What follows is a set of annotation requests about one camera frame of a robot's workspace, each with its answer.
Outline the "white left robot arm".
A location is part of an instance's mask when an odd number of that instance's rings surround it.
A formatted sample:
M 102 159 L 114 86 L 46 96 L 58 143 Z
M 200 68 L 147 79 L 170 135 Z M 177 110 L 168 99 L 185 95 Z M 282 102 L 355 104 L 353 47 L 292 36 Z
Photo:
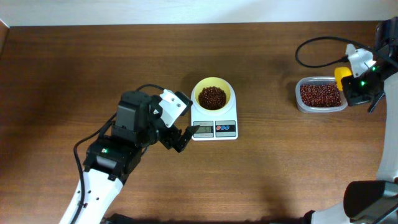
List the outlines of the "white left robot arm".
M 123 93 L 116 113 L 92 135 L 85 160 L 77 163 L 80 180 L 61 223 L 100 223 L 149 146 L 160 142 L 182 152 L 198 126 L 182 131 L 174 122 L 192 104 L 179 91 Z

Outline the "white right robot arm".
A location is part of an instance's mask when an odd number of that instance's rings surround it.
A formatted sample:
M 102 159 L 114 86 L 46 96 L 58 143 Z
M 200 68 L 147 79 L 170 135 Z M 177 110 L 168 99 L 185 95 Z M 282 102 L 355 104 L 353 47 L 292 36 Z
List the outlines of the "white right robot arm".
M 372 113 L 386 101 L 384 145 L 375 180 L 348 184 L 343 201 L 328 209 L 309 211 L 300 223 L 397 223 L 397 18 L 376 26 L 374 47 L 353 40 L 328 36 L 347 44 L 335 69 L 335 82 L 348 106 L 369 103 Z

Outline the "orange plastic scoop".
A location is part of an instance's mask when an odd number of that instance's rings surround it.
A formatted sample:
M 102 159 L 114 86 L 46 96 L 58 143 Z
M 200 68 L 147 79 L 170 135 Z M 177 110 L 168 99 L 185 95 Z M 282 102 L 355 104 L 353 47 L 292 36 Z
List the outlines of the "orange plastic scoop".
M 338 67 L 334 71 L 336 85 L 339 91 L 343 91 L 342 79 L 344 77 L 352 76 L 351 70 L 348 67 Z

